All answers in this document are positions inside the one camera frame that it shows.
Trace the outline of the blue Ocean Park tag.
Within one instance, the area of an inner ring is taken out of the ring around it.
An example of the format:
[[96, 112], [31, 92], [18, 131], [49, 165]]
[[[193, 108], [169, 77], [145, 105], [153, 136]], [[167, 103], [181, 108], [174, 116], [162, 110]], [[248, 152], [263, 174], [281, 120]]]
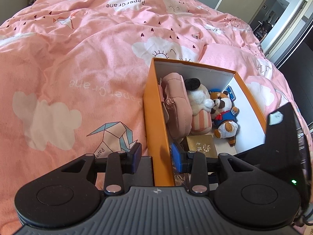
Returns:
[[229, 98], [231, 99], [231, 101], [235, 101], [236, 95], [235, 95], [235, 93], [233, 92], [232, 87], [228, 85], [228, 86], [226, 87], [225, 91], [227, 92], [227, 94], [228, 94]]

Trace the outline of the pink card holder wallet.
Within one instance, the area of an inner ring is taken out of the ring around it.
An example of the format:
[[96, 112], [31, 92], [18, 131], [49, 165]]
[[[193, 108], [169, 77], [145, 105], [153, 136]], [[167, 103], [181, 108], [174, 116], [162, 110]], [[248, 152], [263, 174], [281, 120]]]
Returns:
[[165, 99], [164, 99], [164, 94], [163, 94], [163, 88], [161, 86], [161, 82], [158, 84], [158, 88], [159, 88], [159, 94], [160, 94], [160, 99], [161, 99], [161, 106], [162, 106], [162, 111], [163, 111], [163, 116], [164, 116], [164, 120], [165, 120], [165, 124], [169, 121], [169, 113], [167, 111], [167, 107], [165, 105]]

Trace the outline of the dark illustrated card box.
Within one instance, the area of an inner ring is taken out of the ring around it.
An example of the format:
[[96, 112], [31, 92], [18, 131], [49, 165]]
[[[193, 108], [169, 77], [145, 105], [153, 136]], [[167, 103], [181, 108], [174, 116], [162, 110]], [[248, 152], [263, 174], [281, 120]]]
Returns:
[[172, 162], [172, 169], [173, 169], [175, 186], [182, 186], [186, 190], [189, 190], [191, 175], [187, 173], [180, 174], [177, 171], [176, 167], [174, 166], [173, 162]]

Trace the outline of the red panda sailor plush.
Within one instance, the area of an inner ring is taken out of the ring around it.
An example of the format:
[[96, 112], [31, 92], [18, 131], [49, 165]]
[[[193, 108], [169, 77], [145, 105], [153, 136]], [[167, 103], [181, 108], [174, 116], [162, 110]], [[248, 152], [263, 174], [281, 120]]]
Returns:
[[209, 94], [214, 104], [211, 110], [214, 135], [216, 138], [225, 138], [231, 147], [235, 146], [239, 128], [237, 124], [239, 109], [233, 105], [227, 90], [212, 89]]

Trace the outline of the gold card box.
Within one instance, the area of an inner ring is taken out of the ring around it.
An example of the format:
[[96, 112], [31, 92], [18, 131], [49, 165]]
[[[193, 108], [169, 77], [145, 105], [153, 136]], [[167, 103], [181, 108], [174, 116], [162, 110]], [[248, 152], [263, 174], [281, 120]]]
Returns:
[[203, 153], [207, 158], [217, 158], [213, 137], [211, 135], [191, 135], [186, 137], [186, 145], [189, 151]]

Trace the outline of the white panda plush toy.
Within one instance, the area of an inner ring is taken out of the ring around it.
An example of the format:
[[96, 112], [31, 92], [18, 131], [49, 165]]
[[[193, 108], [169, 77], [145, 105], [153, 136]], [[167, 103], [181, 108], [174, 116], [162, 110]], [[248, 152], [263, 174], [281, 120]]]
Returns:
[[192, 108], [192, 135], [207, 134], [212, 129], [211, 111], [214, 102], [208, 89], [197, 78], [185, 79], [185, 88]]

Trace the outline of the pink cloud-print duvet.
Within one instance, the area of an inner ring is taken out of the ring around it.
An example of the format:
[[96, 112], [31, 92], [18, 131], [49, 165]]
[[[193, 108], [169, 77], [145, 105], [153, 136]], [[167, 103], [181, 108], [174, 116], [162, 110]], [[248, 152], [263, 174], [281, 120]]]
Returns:
[[171, 144], [189, 190], [125, 191], [122, 154], [138, 142], [150, 156], [152, 58], [237, 72], [266, 126], [291, 103], [312, 168], [288, 82], [242, 19], [197, 0], [37, 0], [1, 25], [1, 234], [301, 234], [292, 185], [239, 153], [189, 151], [187, 136]]

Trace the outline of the pink umbrella pouch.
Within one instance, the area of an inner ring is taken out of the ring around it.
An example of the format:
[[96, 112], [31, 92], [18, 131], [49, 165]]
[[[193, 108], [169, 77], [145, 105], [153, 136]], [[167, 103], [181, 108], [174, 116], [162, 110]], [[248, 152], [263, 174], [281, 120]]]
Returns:
[[169, 133], [173, 139], [182, 139], [189, 135], [192, 127], [192, 108], [183, 77], [169, 73], [162, 78], [161, 88]]

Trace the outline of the orange cardboard box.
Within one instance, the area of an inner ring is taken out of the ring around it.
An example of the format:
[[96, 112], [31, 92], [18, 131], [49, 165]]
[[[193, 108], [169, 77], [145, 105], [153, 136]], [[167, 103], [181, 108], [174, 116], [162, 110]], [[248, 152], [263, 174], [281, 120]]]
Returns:
[[233, 70], [166, 58], [152, 58], [143, 103], [148, 154], [152, 157], [154, 184], [174, 186], [170, 147], [188, 135], [214, 134], [209, 91], [226, 93], [237, 110], [236, 144], [212, 137], [217, 152], [241, 153], [264, 143], [266, 120], [251, 92]]

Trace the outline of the dark grey box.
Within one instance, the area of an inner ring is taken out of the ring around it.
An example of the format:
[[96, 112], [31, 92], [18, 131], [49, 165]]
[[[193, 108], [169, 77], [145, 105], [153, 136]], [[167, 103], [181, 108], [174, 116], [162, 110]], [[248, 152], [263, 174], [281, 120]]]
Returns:
[[150, 156], [143, 156], [139, 163], [137, 172], [134, 174], [123, 174], [124, 189], [127, 192], [130, 187], [153, 187], [153, 161]]

